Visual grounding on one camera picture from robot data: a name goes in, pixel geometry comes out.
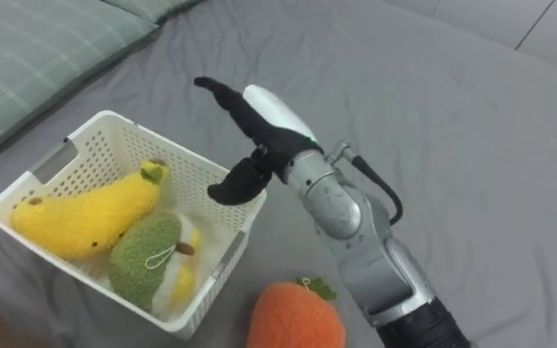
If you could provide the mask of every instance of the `black cable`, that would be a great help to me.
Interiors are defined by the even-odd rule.
[[[373,168],[371,168],[370,165],[368,165],[365,159],[363,159],[361,156],[356,156],[352,160],[352,164],[356,167],[356,169],[365,174],[365,176],[368,177],[369,180],[382,188],[382,190],[384,190],[384,192],[386,192],[389,197],[391,197],[391,199],[393,200],[393,204],[395,204],[396,207],[396,213],[391,218],[391,226],[397,223],[401,219],[401,217],[403,217],[403,203],[401,203],[401,200],[396,192],[388,184],[386,184],[386,182],[382,178],[380,178],[377,173],[375,173]]]

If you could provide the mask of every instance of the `plush orange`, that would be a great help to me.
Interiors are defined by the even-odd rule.
[[[293,283],[266,289],[252,313],[247,348],[344,348],[335,308]]]

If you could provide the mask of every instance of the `pillow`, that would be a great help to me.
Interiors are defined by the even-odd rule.
[[[155,23],[196,0],[103,0]]]
[[[156,28],[97,0],[0,2],[0,143]]]

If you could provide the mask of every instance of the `white plastic basket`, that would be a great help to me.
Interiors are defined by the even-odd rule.
[[[143,160],[152,158],[165,160],[171,169],[169,179],[163,183],[162,196],[177,202],[180,212],[202,218],[212,226],[212,248],[217,255],[209,261],[207,271],[199,275],[196,295],[189,305],[167,318],[154,317],[105,287],[104,257],[74,263],[63,260],[26,240],[10,225],[11,211],[19,201],[32,196],[74,195],[100,187],[137,170]],[[206,188],[222,180],[226,173],[219,165],[123,116],[102,111],[0,193],[0,228],[61,270],[165,331],[188,339],[240,260],[249,241],[250,226],[266,199],[264,191],[239,207],[215,203],[207,196]]]

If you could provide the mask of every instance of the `green plush leaf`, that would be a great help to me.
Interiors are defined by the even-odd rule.
[[[306,287],[309,291],[316,293],[320,298],[326,301],[334,301],[337,299],[337,293],[333,291],[322,277],[297,277],[296,282]]]

